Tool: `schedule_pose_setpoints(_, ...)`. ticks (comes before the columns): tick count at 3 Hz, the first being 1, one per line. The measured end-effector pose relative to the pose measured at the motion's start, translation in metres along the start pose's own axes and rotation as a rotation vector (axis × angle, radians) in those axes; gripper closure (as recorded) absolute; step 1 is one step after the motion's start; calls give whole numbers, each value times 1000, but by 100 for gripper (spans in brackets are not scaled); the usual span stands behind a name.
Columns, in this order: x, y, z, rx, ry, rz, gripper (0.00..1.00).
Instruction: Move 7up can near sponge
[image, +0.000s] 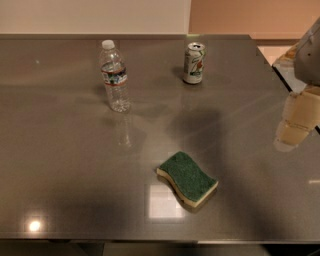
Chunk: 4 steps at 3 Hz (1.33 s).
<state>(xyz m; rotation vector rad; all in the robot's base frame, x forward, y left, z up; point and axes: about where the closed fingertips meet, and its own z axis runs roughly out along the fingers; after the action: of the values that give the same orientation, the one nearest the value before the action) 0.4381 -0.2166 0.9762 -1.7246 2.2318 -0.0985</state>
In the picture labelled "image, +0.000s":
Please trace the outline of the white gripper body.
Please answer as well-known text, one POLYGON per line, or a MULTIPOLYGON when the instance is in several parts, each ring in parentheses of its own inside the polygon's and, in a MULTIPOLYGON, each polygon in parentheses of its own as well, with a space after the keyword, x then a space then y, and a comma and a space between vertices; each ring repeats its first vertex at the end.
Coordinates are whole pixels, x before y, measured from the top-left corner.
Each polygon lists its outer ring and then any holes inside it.
POLYGON ((320 17, 297 45, 294 73, 298 80, 306 84, 320 85, 320 17))

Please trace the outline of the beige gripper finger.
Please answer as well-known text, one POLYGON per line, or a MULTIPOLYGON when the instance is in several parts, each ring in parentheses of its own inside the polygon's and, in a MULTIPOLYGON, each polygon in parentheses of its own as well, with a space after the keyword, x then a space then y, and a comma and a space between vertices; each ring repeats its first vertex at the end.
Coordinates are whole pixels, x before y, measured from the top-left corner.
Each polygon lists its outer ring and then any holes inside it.
POLYGON ((280 152, 295 149, 319 124, 320 87, 307 85, 299 93, 290 92, 276 130, 275 148, 280 152))

